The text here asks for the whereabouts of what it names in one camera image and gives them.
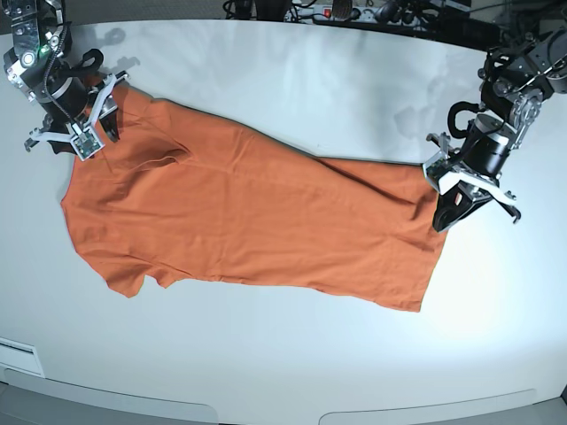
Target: metal bracket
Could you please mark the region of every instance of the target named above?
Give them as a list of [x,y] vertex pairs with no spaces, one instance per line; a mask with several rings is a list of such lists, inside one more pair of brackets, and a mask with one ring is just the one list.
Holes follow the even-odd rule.
[[429,134],[427,140],[435,142],[439,146],[439,151],[423,163],[423,175],[440,195],[445,195],[460,182],[465,182],[488,192],[500,204],[516,204],[516,197],[511,192],[505,193],[496,183],[475,173],[464,164],[451,165],[449,163],[449,152],[454,150],[449,144],[448,135]]
[[509,98],[509,100],[514,102],[510,111],[509,121],[517,133],[510,149],[519,149],[530,125],[540,115],[543,93],[539,89],[530,89],[525,93],[519,94],[515,100],[512,100],[512,98]]
[[39,142],[63,142],[70,143],[73,146],[74,151],[77,153],[77,156],[81,161],[92,157],[95,153],[105,147],[105,144],[102,142],[95,130],[95,125],[103,111],[107,98],[113,92],[114,86],[126,78],[128,78],[128,74],[124,72],[120,73],[119,77],[113,74],[107,75],[103,79],[105,86],[98,92],[95,103],[90,111],[89,118],[83,125],[67,124],[67,128],[69,130],[68,134],[43,132],[36,128],[30,133],[30,138],[24,143],[26,150],[29,151]]
[[29,68],[37,62],[39,54],[39,24],[36,0],[11,0],[12,39],[14,53],[22,66]]

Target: cable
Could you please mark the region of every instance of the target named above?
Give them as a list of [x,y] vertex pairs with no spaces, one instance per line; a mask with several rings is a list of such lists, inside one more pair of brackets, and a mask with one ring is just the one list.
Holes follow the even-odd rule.
[[235,0],[227,0],[222,4],[222,9],[227,13],[225,19],[234,19],[236,16],[236,14],[230,9],[234,3]]
[[313,14],[311,14],[311,15],[301,16],[301,17],[299,18],[299,21],[302,21],[303,19],[312,19],[312,18],[314,18],[315,16],[323,16],[324,18],[327,18],[328,20],[330,20],[328,16],[325,16],[325,15],[323,15],[322,13],[313,13]]
[[308,3],[308,4],[294,4],[295,7],[300,7],[302,9],[308,9],[311,6],[313,6],[315,3],[317,3],[317,0],[313,0],[312,2]]
[[301,18],[299,17],[298,6],[296,4],[291,4],[290,14],[291,14],[291,22],[296,24],[299,24],[301,22]]
[[558,39],[559,37],[561,37],[562,35],[564,35],[564,34],[565,34],[564,31],[563,31],[562,33],[557,32],[557,33],[553,36],[553,38],[551,38],[551,39],[548,41],[548,62],[549,62],[549,65],[552,67],[552,69],[553,69],[553,66],[555,65],[555,63],[557,63],[558,61],[564,61],[564,60],[565,60],[565,56],[567,56],[567,55],[563,56],[561,59],[558,59],[558,61],[556,61],[555,63],[551,60],[551,47],[553,46],[553,43],[554,43],[555,41],[557,41],[557,39]]
[[47,96],[51,100],[51,102],[67,116],[69,121],[76,124],[74,117],[72,117],[71,114],[67,112],[67,110],[63,106],[61,106],[61,104],[57,101],[55,97],[53,97],[53,95],[50,93],[50,91],[47,88],[47,80],[50,78],[51,68],[55,64],[55,60],[57,59],[58,54],[63,50],[63,45],[65,44],[65,38],[67,36],[68,26],[69,26],[68,23],[63,24],[63,30],[61,31],[61,36],[59,37],[59,44],[55,49],[55,51],[51,53],[50,62],[47,65],[47,68],[45,68],[45,73],[43,74],[43,92],[45,93],[45,96]]

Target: power strip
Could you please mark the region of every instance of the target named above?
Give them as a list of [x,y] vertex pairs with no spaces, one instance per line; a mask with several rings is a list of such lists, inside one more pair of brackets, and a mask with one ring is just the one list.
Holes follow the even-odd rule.
[[[464,12],[462,14],[463,17],[466,16],[466,13],[470,11],[470,0],[430,0],[432,4],[435,4],[439,7],[445,6],[447,9],[455,9],[459,12]],[[378,7],[354,7],[353,14],[351,18],[348,20],[349,22],[357,22],[357,23],[366,23],[366,24],[377,24],[378,21],[376,20],[375,16],[378,12]],[[342,21],[343,19],[335,19],[331,17],[332,12],[332,5],[331,4],[314,4],[309,8],[302,8],[298,7],[297,11],[299,13],[299,19],[307,20],[310,19],[314,23],[317,21],[325,22],[325,21]],[[292,22],[293,15],[291,15],[291,11],[289,11],[285,15],[285,21]],[[388,23],[387,25],[403,25],[404,27],[419,27],[420,21],[419,19],[415,18],[413,22],[409,24],[395,24],[395,23]]]

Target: t-shirt sleeve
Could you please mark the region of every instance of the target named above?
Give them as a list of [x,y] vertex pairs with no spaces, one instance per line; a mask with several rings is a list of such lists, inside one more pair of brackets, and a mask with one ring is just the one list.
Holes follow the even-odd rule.
[[165,288],[178,280],[178,276],[171,271],[126,253],[107,249],[77,252],[106,281],[111,290],[129,298],[142,288],[146,275],[156,279],[159,286]]

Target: electrical cord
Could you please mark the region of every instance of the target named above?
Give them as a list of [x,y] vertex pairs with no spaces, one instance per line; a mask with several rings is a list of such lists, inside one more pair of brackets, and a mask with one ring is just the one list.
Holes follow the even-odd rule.
[[59,37],[59,44],[55,49],[55,51],[51,53],[50,61],[47,65],[47,68],[45,68],[45,73],[43,74],[43,92],[45,93],[45,96],[47,96],[51,100],[51,102],[55,106],[57,106],[60,111],[62,111],[65,114],[65,116],[69,119],[69,121],[76,124],[74,117],[72,117],[71,114],[57,101],[57,99],[53,97],[53,95],[50,93],[50,91],[47,88],[47,82],[48,79],[50,78],[51,68],[53,68],[53,65],[55,64],[55,60],[57,59],[58,54],[63,50],[63,45],[65,44],[67,29],[69,28],[69,25],[70,23],[63,24],[63,30],[61,31],[61,35]]
[[[222,9],[226,12],[225,19],[234,19],[237,15],[232,11],[232,5],[236,3],[236,0],[227,0],[222,4]],[[257,19],[255,16],[251,16],[250,19]]]
[[297,4],[294,4],[294,3],[291,4],[290,15],[291,15],[291,22],[296,23],[296,24],[299,24],[301,22],[301,18],[299,17],[299,10],[298,10]]
[[299,18],[299,21],[302,21],[303,19],[312,19],[315,16],[322,16],[323,18],[329,18],[328,16],[323,15],[322,13],[313,13],[311,15],[307,15],[307,16],[302,16]]
[[313,0],[312,2],[308,3],[308,4],[294,4],[295,7],[300,7],[302,9],[308,9],[311,6],[313,6],[315,3],[317,3],[317,0]]

